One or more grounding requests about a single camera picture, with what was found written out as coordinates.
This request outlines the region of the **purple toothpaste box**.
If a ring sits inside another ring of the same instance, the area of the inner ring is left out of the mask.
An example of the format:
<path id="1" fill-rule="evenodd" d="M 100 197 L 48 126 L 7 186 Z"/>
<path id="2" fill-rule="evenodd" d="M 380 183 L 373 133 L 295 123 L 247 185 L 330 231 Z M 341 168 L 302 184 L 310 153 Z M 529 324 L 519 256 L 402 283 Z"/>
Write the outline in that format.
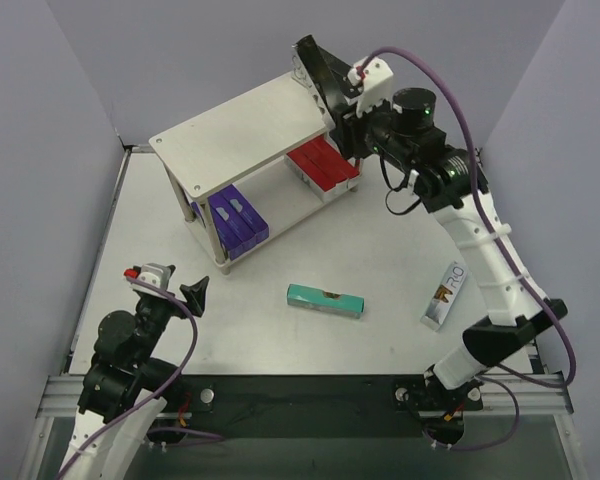
<path id="1" fill-rule="evenodd" d="M 255 233 L 223 192 L 219 194 L 219 205 L 216 207 L 216 211 L 241 241 L 245 252 L 252 250 L 257 245 Z"/>
<path id="2" fill-rule="evenodd" d="M 229 259 L 235 260 L 245 251 L 243 250 L 241 241 L 234 235 L 234 233 L 216 211 L 216 207 L 219 205 L 219 194 L 214 194 L 209 198 L 209 205 L 212 210 L 214 225 L 221 241 L 221 245 L 226 250 Z"/>

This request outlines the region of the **black toothpaste box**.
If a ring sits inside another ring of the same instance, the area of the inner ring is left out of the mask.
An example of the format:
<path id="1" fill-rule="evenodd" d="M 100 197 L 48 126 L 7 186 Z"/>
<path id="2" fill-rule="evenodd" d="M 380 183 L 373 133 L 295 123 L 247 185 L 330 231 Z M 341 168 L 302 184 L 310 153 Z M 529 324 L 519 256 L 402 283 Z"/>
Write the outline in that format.
<path id="1" fill-rule="evenodd" d="M 327 128 L 334 130 L 348 108 L 334 74 L 312 35 L 302 37 L 292 49 L 295 78 L 308 90 Z"/>

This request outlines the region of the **teal toothpaste box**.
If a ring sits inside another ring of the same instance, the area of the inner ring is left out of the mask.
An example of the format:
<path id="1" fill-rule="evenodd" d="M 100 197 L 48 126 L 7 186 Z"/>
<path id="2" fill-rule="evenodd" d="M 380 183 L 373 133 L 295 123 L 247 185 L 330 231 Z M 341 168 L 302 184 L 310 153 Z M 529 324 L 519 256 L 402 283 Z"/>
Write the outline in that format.
<path id="1" fill-rule="evenodd" d="M 286 300 L 289 306 L 354 319 L 359 319 L 365 308 L 363 297 L 298 284 L 288 286 Z"/>

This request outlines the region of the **red silver toothpaste box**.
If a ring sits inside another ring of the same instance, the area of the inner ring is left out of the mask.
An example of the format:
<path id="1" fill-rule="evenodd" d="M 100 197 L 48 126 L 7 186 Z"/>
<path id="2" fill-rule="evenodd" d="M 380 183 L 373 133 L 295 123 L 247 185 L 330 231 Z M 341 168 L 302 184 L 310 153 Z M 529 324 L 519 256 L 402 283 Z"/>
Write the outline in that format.
<path id="1" fill-rule="evenodd" d="M 305 143 L 301 150 L 315 167 L 317 176 L 314 181 L 325 194 L 340 193 L 346 189 L 349 177 L 341 166 L 339 154 L 329 143 L 317 138 Z"/>

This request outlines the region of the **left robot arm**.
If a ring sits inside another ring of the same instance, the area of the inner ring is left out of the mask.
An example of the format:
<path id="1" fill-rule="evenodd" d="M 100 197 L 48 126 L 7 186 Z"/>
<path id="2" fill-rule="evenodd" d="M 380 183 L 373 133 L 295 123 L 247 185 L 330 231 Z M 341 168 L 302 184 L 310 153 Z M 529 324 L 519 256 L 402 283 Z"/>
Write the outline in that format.
<path id="1" fill-rule="evenodd" d="M 205 310 L 209 277 L 174 294 L 168 287 L 175 270 L 147 263 L 124 271 L 138 301 L 134 311 L 113 311 L 98 325 L 57 478 L 121 479 L 146 437 L 183 435 L 187 417 L 206 407 L 202 389 L 183 375 L 192 348 L 177 365 L 153 355 L 171 319 L 194 323 Z"/>

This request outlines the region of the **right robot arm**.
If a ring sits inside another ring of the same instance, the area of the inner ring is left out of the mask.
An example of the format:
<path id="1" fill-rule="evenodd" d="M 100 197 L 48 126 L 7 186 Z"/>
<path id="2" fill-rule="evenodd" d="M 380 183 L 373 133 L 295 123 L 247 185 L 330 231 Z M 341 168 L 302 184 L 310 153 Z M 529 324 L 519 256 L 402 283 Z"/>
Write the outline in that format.
<path id="1" fill-rule="evenodd" d="M 461 345 L 427 370 L 423 394 L 430 405 L 448 406 L 475 376 L 501 366 L 544 331 L 565 333 L 564 301 L 548 297 L 524 267 L 474 152 L 450 145 L 435 126 L 432 91 L 402 89 L 369 106 L 361 94 L 323 100 L 343 156 L 375 154 L 403 173 L 402 183 L 453 240 L 486 305 L 486 316 L 463 332 Z"/>

